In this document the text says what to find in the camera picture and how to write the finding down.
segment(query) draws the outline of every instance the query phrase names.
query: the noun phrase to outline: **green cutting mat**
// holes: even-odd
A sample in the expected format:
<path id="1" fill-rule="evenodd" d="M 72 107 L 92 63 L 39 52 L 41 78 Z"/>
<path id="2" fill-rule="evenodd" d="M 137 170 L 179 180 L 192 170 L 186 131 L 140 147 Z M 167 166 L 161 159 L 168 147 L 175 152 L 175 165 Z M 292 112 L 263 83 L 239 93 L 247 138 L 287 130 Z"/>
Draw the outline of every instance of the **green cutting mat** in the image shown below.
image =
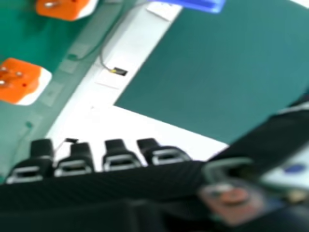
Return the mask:
<path id="1" fill-rule="evenodd" d="M 308 25 L 288 0 L 184 10 L 116 105 L 230 143 L 303 93 Z"/>
<path id="2" fill-rule="evenodd" d="M 31 106 L 0 102 L 0 178 L 43 138 L 100 52 L 112 27 L 136 0 L 101 0 L 94 14 L 65 22 L 35 13 L 36 0 L 0 0 L 0 61 L 14 57 L 45 67 L 53 79 Z"/>

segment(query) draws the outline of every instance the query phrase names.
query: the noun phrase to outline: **orange button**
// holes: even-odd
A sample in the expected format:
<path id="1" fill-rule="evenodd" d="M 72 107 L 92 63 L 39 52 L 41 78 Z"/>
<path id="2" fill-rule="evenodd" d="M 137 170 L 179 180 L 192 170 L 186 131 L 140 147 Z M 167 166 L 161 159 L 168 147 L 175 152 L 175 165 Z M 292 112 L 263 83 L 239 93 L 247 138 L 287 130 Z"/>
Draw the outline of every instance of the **orange button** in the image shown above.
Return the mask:
<path id="1" fill-rule="evenodd" d="M 36 11 L 39 15 L 75 21 L 90 15 L 98 0 L 37 0 Z"/>
<path id="2" fill-rule="evenodd" d="M 16 104 L 39 86 L 41 67 L 14 58 L 0 65 L 0 101 Z"/>

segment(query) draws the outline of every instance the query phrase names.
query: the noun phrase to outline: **cable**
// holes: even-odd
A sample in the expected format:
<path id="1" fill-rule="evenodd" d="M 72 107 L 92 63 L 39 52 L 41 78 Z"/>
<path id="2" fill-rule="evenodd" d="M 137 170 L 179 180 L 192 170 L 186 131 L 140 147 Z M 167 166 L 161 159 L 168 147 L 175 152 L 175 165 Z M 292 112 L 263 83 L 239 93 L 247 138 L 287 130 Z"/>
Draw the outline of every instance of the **cable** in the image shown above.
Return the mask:
<path id="1" fill-rule="evenodd" d="M 115 31 L 118 29 L 118 26 L 123 22 L 123 20 L 128 16 L 128 14 L 138 8 L 141 7 L 143 5 L 148 4 L 148 1 L 142 2 L 142 3 L 138 3 L 136 5 L 134 5 L 132 8 L 128 9 L 121 17 L 120 19 L 117 21 L 117 23 L 111 28 L 111 30 L 109 32 L 107 32 L 107 36 L 103 36 L 102 39 L 99 41 L 99 43 L 93 48 L 91 49 L 90 52 L 88 52 L 86 55 L 84 55 L 82 58 L 77 58 L 76 55 L 69 55 L 68 59 L 73 60 L 73 61 L 81 61 L 83 59 L 86 59 L 88 56 L 90 56 L 94 51 L 96 51 L 99 47 L 101 48 L 100 54 L 99 54 L 99 61 L 100 64 L 103 68 L 107 69 L 109 72 L 111 73 L 115 73 L 117 72 L 117 70 L 115 69 L 111 69 L 109 68 L 105 63 L 104 63 L 104 58 L 103 58 L 103 52 L 104 52 L 104 48 L 105 45 L 109 42 L 110 38 L 114 35 Z"/>

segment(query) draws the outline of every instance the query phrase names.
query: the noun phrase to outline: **green mat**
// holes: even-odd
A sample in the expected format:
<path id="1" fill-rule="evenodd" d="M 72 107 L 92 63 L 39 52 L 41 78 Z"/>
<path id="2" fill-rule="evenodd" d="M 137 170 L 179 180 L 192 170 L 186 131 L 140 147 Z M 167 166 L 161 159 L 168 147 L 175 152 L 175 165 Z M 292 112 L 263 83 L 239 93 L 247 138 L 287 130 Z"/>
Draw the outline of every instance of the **green mat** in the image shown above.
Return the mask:
<path id="1" fill-rule="evenodd" d="M 116 105 L 230 143 L 305 90 L 308 24 L 288 0 L 183 10 Z"/>
<path id="2" fill-rule="evenodd" d="M 36 0 L 0 1 L 0 60 L 14 57 L 45 67 L 53 79 L 31 106 L 0 102 L 0 177 L 29 155 L 87 73 L 113 26 L 136 0 L 101 0 L 94 14 L 65 22 L 35 13 Z"/>

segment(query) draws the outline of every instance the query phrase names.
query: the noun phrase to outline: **green surface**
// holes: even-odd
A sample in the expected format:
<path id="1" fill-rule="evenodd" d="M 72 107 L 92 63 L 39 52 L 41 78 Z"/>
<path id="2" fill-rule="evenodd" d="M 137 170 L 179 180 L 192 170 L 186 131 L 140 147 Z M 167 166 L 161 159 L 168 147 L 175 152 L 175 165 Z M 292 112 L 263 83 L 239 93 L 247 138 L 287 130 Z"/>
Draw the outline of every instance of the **green surface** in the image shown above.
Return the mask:
<path id="1" fill-rule="evenodd" d="M 305 90 L 308 23 L 288 0 L 184 10 L 116 105 L 230 143 Z"/>
<path id="2" fill-rule="evenodd" d="M 53 79 L 31 106 L 0 102 L 0 176 L 29 154 L 29 143 L 43 138 L 97 57 L 104 39 L 135 0 L 101 0 L 94 14 L 76 22 L 39 16 L 35 0 L 0 1 L 0 59 L 38 64 Z M 70 60 L 71 56 L 79 60 Z"/>

